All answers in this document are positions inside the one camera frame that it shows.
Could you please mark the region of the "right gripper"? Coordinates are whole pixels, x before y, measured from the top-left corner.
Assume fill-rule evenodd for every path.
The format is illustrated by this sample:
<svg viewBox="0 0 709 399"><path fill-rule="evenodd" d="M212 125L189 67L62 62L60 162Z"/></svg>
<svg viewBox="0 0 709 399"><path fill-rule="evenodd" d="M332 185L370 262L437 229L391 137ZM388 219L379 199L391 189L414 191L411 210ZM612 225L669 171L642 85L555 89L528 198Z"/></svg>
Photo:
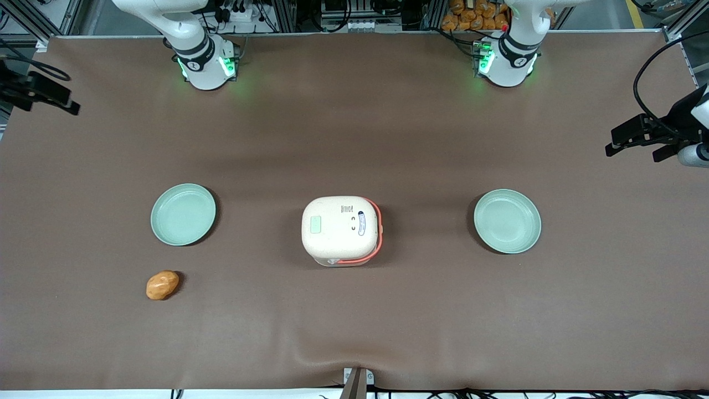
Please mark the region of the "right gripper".
<svg viewBox="0 0 709 399"><path fill-rule="evenodd" d="M29 101L41 102L58 107L71 115L78 116L80 104L71 98L71 91L37 71L20 75L10 70L1 61L1 99L13 107L29 110Z"/></svg>

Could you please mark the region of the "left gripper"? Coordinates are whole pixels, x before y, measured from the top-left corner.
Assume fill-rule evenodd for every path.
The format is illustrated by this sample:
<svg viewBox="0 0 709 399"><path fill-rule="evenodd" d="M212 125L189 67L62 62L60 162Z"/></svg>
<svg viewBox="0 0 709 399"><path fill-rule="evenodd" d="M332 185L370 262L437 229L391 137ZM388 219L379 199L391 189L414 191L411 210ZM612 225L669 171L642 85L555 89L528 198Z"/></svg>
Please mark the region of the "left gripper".
<svg viewBox="0 0 709 399"><path fill-rule="evenodd" d="M707 83L677 101L666 115L666 122L682 140L708 140L708 87ZM607 157L630 147L665 144L669 139L661 128L646 114L638 114L611 129L611 142L605 147ZM663 162L676 157L685 163L683 155L686 142L666 144L653 151L653 161Z"/></svg>

